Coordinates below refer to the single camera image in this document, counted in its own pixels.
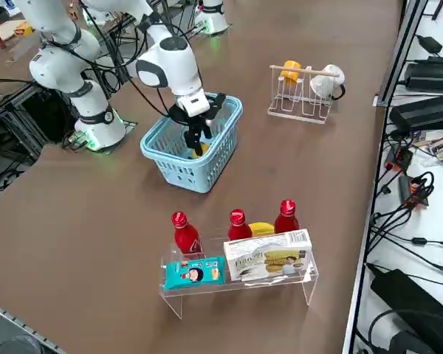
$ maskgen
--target yellow mug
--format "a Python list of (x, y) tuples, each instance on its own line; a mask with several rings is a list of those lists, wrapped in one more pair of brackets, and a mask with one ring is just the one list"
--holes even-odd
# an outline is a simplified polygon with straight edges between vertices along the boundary
[[(286, 61), (284, 66), (286, 66), (288, 68), (296, 68), (296, 69), (301, 68), (301, 65), (293, 60)], [(283, 70), (281, 72), (281, 76), (286, 77), (286, 82), (288, 85), (296, 85), (297, 84), (298, 74), (299, 74), (298, 72), (290, 72), (288, 70)]]

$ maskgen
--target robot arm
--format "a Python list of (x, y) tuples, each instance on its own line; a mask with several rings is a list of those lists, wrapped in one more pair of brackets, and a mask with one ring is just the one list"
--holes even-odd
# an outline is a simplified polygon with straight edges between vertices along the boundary
[[(16, 0), (16, 4), (35, 29), (49, 33), (53, 41), (82, 58), (97, 58), (97, 39), (69, 18), (61, 0)], [(42, 86), (59, 90), (70, 99), (79, 113), (75, 130), (85, 135), (89, 149), (99, 150), (118, 143), (125, 136), (125, 126), (100, 85), (80, 76), (86, 66), (66, 50), (48, 44), (31, 60), (30, 72)]]
[(137, 61), (141, 81), (153, 88), (169, 87), (176, 104), (194, 117), (210, 109), (205, 97), (199, 70), (192, 49), (184, 38), (174, 37), (163, 23), (160, 14), (146, 0), (84, 0), (100, 11), (129, 13), (136, 19), (141, 32), (147, 32), (154, 45)]

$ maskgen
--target acrylic shelf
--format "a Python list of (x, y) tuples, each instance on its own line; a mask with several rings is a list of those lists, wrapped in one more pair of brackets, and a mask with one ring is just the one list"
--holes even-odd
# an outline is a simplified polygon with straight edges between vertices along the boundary
[[(199, 259), (209, 257), (224, 257), (223, 242), (228, 241), (226, 237), (204, 237), (201, 238), (203, 253), (197, 254), (195, 257)], [(225, 284), (220, 285), (199, 285), (190, 288), (183, 288), (177, 290), (165, 290), (165, 270), (166, 265), (172, 262), (181, 262), (188, 260), (179, 250), (177, 245), (173, 243), (171, 247), (161, 258), (160, 276), (159, 276), (159, 294), (166, 301), (173, 312), (182, 319), (182, 300), (184, 296), (198, 295), (198, 294), (211, 294), (222, 291), (237, 291), (247, 290), (254, 288), (264, 288), (268, 286), (279, 286), (288, 284), (300, 283), (303, 287), (303, 293), (307, 305), (310, 304), (315, 285), (318, 279), (318, 270), (315, 264), (313, 254), (310, 254), (309, 265), (305, 271), (299, 271), (296, 274), (282, 275), (278, 277), (268, 277), (258, 280), (252, 280), (249, 282), (242, 282), (241, 280), (232, 281), (230, 277), (230, 271), (228, 265), (225, 262)]]

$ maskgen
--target tabletop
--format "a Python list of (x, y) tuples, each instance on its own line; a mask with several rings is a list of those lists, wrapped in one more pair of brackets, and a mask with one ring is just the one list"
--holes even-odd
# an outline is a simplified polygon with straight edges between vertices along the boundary
[[(126, 84), (111, 104), (139, 124), (115, 153), (45, 147), (0, 197), (0, 306), (68, 353), (341, 350), (383, 119), (371, 102), (399, 7), (229, 0), (225, 9), (225, 35), (192, 41), (206, 91), (244, 105), (238, 147), (208, 194), (168, 185), (141, 154), (159, 117)], [(290, 59), (346, 73), (327, 124), (267, 115), (269, 65)], [(202, 234), (223, 232), (232, 209), (272, 222), (285, 198), (312, 238), (320, 279), (311, 305), (299, 285), (235, 291), (190, 297), (178, 320), (158, 294), (172, 212), (185, 211)]]
[[(435, 13), (437, 5), (438, 2), (430, 1), (427, 4), (425, 13)], [(416, 33), (424, 37), (430, 36), (443, 45), (443, 8), (436, 21), (433, 21), (431, 17), (425, 15), (422, 16)], [(411, 47), (407, 53), (407, 60), (427, 59), (429, 56), (429, 53), (419, 45), (417, 40), (412, 41)], [(403, 66), (400, 80), (403, 80), (408, 65), (410, 65), (409, 62)], [(429, 100), (435, 97), (435, 95), (436, 92), (409, 91), (404, 86), (398, 85), (392, 98), (391, 107), (421, 100)], [(389, 123), (390, 124), (386, 127), (386, 133), (390, 133), (397, 128), (390, 121)], [(425, 146), (422, 146), (421, 149), (427, 151)], [(379, 175), (382, 175), (385, 171), (383, 162), (385, 161), (389, 150), (390, 147), (385, 143), (384, 151), (381, 156), (382, 163), (380, 165)], [(415, 209), (412, 211), (411, 219), (406, 224), (391, 232), (392, 234), (405, 239), (424, 237), (429, 241), (443, 241), (443, 164), (440, 164), (437, 158), (429, 156), (414, 147), (411, 147), (410, 150), (413, 152), (413, 158), (411, 160), (411, 165), (407, 170), (407, 174), (414, 177), (425, 172), (432, 173), (434, 175), (434, 191), (428, 197), (430, 205), (427, 208)], [(387, 173), (378, 184), (377, 188), (380, 189), (383, 184), (390, 181), (394, 174), (395, 172)], [(389, 195), (382, 194), (378, 196), (371, 214), (376, 212), (384, 214), (396, 209), (400, 205), (398, 179), (394, 179), (388, 187), (391, 193)], [(383, 221), (384, 219), (378, 221), (377, 225), (380, 226)], [(443, 266), (443, 246), (433, 244), (428, 244), (425, 247), (415, 246), (412, 243), (405, 242), (397, 237), (390, 238), (392, 238), (393, 241), (398, 242), (399, 245), (421, 255), (426, 260)], [(437, 300), (437, 302), (443, 305), (443, 272), (436, 270), (423, 260), (413, 256), (404, 249), (401, 249), (397, 244), (386, 239), (382, 240), (381, 243), (367, 256), (366, 260), (368, 263), (373, 263), (389, 269), (400, 269), (403, 273), (410, 274), (410, 278), (414, 282), (427, 291), (435, 300)], [(426, 280), (418, 279), (414, 276), (419, 276)], [(382, 312), (390, 309), (387, 304), (385, 304), (385, 302), (371, 290), (373, 279), (374, 275), (366, 269), (364, 272), (362, 290), (358, 299), (357, 313), (357, 329), (364, 336), (367, 335), (374, 318)], [(386, 316), (384, 319), (377, 322), (372, 333), (372, 342), (376, 346), (389, 348), (392, 337), (399, 331), (404, 330), (404, 328), (404, 323), (399, 320), (399, 315), (394, 314)], [(358, 337), (356, 337), (354, 347), (355, 349), (362, 349), (366, 346)]]

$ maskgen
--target product packaging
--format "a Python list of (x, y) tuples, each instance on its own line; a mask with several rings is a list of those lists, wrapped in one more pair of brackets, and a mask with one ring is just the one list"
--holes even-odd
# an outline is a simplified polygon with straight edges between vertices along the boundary
[(224, 257), (168, 263), (164, 290), (224, 284)]
[(231, 280), (289, 276), (305, 271), (312, 254), (306, 229), (224, 243)]

